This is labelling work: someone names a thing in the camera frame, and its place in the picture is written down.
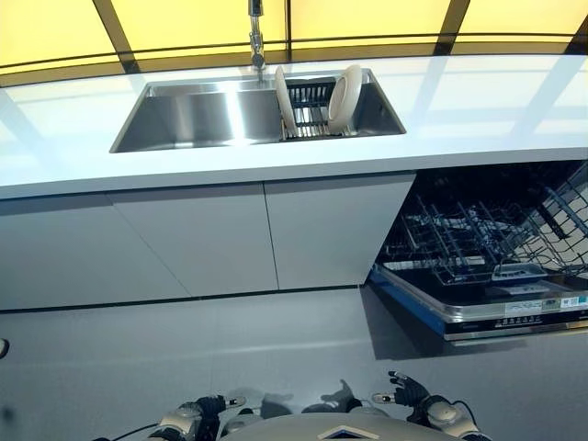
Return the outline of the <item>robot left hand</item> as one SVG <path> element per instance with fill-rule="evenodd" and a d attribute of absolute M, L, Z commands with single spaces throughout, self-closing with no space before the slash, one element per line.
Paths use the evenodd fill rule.
<path fill-rule="evenodd" d="M 214 419 L 227 409 L 244 406 L 246 402 L 247 400 L 244 396 L 209 395 L 198 398 L 196 404 L 203 419 Z"/>

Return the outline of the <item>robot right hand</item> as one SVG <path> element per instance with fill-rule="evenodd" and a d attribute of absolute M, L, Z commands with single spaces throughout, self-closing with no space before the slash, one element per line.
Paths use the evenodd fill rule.
<path fill-rule="evenodd" d="M 400 371 L 390 370 L 388 375 L 393 390 L 373 393 L 371 399 L 374 403 L 395 403 L 415 408 L 430 396 L 430 392 L 425 386 Z"/>

